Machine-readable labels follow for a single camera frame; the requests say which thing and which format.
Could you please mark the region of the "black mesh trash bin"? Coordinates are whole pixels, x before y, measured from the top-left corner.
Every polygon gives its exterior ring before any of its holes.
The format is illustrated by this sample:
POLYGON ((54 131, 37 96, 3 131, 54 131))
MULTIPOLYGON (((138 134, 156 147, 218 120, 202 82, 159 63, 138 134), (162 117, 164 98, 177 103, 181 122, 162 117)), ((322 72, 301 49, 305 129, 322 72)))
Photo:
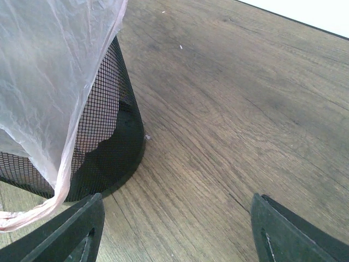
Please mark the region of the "black mesh trash bin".
MULTIPOLYGON (((59 123, 61 114, 46 111, 39 116, 34 131, 61 150, 67 127, 59 123)), ((115 36, 100 64, 94 84, 77 126, 71 160, 70 190, 65 202, 118 189, 136 171, 145 149, 144 128, 120 49, 115 36)), ((1 152, 1 181, 45 198, 54 189, 27 157, 1 152)))

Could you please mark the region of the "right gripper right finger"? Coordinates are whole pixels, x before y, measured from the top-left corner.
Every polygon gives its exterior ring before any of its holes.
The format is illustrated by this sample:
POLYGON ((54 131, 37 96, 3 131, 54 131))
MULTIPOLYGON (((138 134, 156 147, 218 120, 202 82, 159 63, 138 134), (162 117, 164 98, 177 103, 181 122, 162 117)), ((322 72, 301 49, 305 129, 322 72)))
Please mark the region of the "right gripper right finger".
POLYGON ((254 194, 250 214, 259 261, 348 261, 347 244, 265 194, 254 194))

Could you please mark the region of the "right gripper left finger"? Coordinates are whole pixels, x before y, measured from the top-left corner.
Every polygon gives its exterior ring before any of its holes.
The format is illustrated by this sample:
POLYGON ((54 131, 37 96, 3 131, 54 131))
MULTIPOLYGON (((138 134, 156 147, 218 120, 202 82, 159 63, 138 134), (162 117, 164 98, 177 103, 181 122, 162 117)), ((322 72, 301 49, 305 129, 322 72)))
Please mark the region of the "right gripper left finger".
POLYGON ((90 195, 1 249, 1 261, 96 261, 104 228, 102 195, 90 195))

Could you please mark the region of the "pink plastic trash bag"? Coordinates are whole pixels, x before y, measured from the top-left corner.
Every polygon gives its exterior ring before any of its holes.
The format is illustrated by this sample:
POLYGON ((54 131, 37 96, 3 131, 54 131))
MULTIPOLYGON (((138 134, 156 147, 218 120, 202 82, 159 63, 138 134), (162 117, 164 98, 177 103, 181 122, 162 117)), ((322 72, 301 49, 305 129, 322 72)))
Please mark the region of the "pink plastic trash bag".
POLYGON ((1 1, 1 151, 27 157, 54 190, 1 232, 45 218, 70 189, 79 120, 127 1, 1 1))

